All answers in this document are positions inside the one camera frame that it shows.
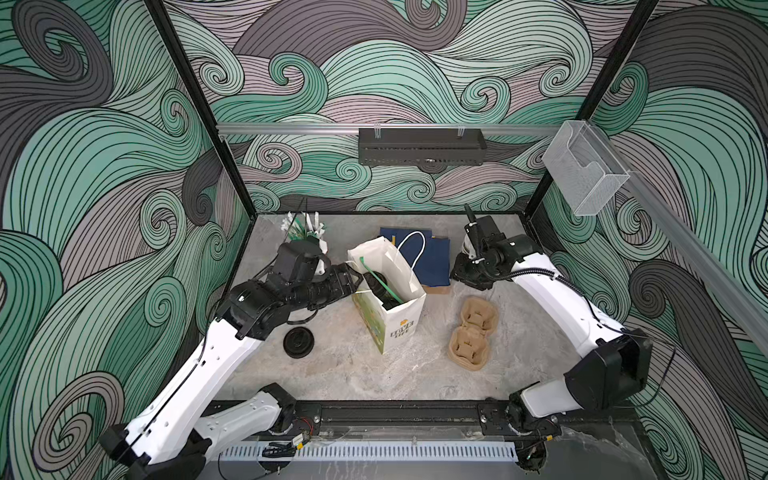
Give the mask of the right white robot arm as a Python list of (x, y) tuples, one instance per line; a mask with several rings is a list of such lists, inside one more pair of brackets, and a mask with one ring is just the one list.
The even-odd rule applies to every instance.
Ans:
[(462, 252), (451, 278), (480, 291), (513, 282), (557, 323), (580, 360), (558, 378), (529, 386), (513, 397), (518, 421), (575, 410), (608, 410), (647, 385), (653, 340), (602, 312), (554, 266), (525, 234), (507, 237), (490, 216), (465, 207)]

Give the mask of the white paper takeout bag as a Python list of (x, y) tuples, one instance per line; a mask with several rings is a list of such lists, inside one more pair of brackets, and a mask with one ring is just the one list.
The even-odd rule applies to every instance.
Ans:
[(403, 346), (415, 334), (427, 294), (409, 261), (380, 236), (347, 251), (347, 265), (363, 275), (353, 302), (381, 354)]

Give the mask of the black coffee cup lid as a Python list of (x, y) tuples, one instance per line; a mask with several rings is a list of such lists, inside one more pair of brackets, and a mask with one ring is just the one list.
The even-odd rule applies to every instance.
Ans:
[(295, 327), (286, 333), (282, 345), (288, 357), (301, 359), (311, 353), (315, 346), (315, 338), (308, 328)]

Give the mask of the brown pulp cup carrier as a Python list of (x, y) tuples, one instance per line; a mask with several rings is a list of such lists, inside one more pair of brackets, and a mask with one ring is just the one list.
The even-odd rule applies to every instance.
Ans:
[(466, 370), (479, 371), (490, 358), (489, 337), (498, 328), (499, 311), (490, 301), (471, 296), (464, 301), (459, 319), (449, 341), (448, 356)]

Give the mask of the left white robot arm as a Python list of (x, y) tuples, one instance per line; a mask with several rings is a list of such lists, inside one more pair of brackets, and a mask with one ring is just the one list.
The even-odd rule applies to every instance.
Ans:
[(194, 479), (248, 436), (290, 431), (296, 400), (276, 383), (219, 413), (205, 410), (293, 312), (317, 313), (354, 294), (363, 280), (348, 264), (332, 264), (317, 240), (282, 243), (261, 271), (229, 290), (201, 343), (149, 406), (101, 434), (107, 456), (126, 467), (129, 479)]

